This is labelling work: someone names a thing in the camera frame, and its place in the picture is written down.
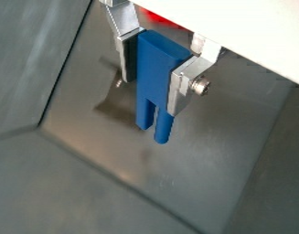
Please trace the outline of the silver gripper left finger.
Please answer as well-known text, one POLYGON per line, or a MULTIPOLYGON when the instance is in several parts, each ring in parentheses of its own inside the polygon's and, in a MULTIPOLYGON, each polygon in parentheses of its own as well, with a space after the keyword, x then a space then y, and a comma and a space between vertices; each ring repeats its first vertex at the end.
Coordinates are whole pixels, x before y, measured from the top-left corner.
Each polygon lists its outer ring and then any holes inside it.
POLYGON ((136 78, 136 41, 145 31, 139 25, 135 5, 129 0, 99 0, 107 13, 116 50, 120 55, 121 79, 131 82, 136 78))

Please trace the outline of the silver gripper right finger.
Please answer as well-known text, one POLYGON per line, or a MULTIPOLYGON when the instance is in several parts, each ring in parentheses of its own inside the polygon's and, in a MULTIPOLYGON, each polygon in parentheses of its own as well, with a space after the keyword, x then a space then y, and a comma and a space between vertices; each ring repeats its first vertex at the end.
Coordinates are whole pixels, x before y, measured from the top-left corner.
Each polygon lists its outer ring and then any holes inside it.
POLYGON ((220 45, 194 33, 191 50, 192 55, 172 70, 169 76, 167 112, 172 116, 185 108, 194 94, 207 94, 210 81, 203 77, 203 73, 218 60, 220 45))

